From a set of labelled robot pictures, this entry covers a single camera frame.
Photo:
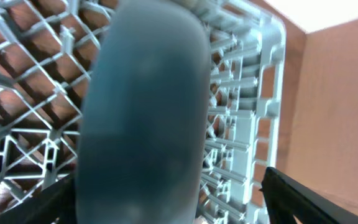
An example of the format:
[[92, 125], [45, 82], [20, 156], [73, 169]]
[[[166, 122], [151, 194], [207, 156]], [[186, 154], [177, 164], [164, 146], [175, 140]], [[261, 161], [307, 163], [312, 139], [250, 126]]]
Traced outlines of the large blue plate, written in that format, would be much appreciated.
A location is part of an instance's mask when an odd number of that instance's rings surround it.
[[126, 1], [103, 37], [83, 101], [78, 223], [193, 223], [211, 54], [171, 1]]

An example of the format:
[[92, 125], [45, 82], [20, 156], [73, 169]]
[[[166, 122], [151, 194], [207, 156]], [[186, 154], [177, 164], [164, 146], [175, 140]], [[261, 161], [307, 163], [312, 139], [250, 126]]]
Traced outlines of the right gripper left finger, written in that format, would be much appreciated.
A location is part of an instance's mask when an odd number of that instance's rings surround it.
[[0, 224], [75, 224], [75, 180], [68, 175], [37, 196], [0, 214]]

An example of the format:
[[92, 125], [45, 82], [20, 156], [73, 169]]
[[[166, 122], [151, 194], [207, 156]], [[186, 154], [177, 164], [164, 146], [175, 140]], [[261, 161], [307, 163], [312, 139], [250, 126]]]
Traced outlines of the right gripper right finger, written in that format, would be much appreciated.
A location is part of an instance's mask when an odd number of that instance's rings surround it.
[[274, 167], [266, 168], [262, 188], [270, 223], [358, 223], [358, 216], [310, 190]]

